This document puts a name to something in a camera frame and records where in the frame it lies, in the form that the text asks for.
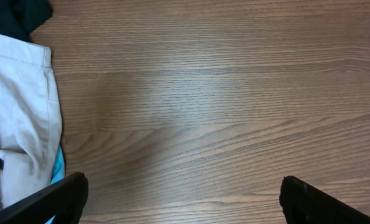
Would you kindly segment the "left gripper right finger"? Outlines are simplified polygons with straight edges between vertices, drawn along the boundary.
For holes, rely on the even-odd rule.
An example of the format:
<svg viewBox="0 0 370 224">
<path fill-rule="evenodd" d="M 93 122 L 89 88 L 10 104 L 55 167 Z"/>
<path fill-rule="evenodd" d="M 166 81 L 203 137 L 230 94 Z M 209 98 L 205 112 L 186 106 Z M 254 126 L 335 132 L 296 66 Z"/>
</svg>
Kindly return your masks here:
<svg viewBox="0 0 370 224">
<path fill-rule="evenodd" d="M 288 224 L 370 224 L 370 216 L 294 176 L 284 177 L 279 202 Z"/>
</svg>

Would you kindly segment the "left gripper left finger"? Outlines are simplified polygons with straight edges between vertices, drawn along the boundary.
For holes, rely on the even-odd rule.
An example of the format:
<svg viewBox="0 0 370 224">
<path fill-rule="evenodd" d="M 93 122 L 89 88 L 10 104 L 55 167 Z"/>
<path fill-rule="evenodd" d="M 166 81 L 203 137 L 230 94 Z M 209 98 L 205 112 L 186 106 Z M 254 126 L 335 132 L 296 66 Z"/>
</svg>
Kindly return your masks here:
<svg viewBox="0 0 370 224">
<path fill-rule="evenodd" d="M 88 199 L 88 179 L 82 172 L 68 177 L 0 210 L 0 224 L 77 224 Z"/>
</svg>

